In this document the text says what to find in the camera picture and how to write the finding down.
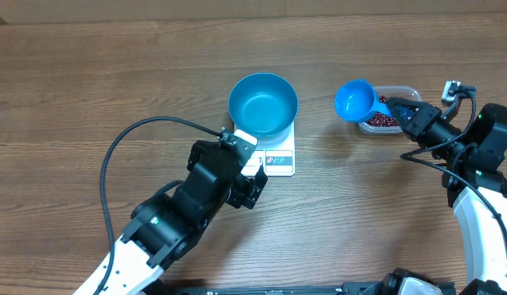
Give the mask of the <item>clear container of red beans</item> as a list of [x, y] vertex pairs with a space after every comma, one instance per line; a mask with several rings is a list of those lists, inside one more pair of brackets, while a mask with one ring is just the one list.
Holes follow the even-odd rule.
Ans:
[[[398, 97], [421, 101], [420, 94], [409, 86], [378, 86], [375, 88], [378, 100], [385, 102], [388, 98]], [[359, 130], [366, 134], [400, 134], [401, 128], [391, 116], [377, 112], [371, 119], [358, 124]]]

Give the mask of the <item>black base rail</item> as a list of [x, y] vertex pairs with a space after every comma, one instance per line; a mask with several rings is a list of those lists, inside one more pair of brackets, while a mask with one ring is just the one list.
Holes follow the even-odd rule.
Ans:
[[345, 282], [340, 285], [205, 288], [166, 286], [157, 280], [146, 294], [167, 295], [389, 295], [389, 294], [441, 294], [456, 295], [453, 282], [436, 284], [423, 275], [396, 268], [381, 281]]

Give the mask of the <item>teal metal bowl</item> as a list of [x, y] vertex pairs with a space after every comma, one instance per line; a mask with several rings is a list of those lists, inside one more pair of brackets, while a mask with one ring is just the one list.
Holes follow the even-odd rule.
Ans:
[[238, 129], [256, 137], [281, 134], [297, 118], [296, 90], [280, 75], [259, 72], [240, 79], [229, 94], [229, 116]]

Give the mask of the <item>blue plastic measuring scoop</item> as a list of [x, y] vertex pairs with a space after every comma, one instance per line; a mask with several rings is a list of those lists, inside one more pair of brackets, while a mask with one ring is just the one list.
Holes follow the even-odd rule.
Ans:
[[364, 79], [341, 86], [334, 98], [334, 109], [344, 121], [352, 123], [366, 122], [376, 113], [392, 115], [388, 106], [379, 101], [375, 88]]

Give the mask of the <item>white digital kitchen scale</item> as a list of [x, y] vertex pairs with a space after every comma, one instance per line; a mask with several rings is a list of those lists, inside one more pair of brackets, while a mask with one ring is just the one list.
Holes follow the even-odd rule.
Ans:
[[283, 129], [260, 132], [242, 129], [258, 139], [255, 151], [242, 169], [247, 177], [256, 175], [260, 168], [268, 177], [291, 177], [296, 172], [295, 123]]

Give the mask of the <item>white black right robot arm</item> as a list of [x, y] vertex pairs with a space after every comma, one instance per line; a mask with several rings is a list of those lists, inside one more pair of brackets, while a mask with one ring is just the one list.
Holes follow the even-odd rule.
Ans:
[[500, 164], [507, 150], [507, 107], [486, 104], [473, 110], [464, 130], [454, 127], [429, 103], [390, 98], [386, 103], [405, 136], [419, 145], [402, 159], [442, 173], [463, 236], [468, 285], [466, 294], [507, 294], [507, 179]]

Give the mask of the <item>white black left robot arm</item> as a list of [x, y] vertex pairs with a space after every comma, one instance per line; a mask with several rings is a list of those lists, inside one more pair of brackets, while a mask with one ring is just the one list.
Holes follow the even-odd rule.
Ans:
[[142, 294], [177, 260], [193, 249], [220, 208], [228, 203], [251, 209], [267, 182], [263, 170], [252, 178], [242, 174], [256, 138], [234, 135], [192, 147], [188, 177], [174, 194], [165, 188], [139, 204], [115, 251], [76, 290], [87, 294]]

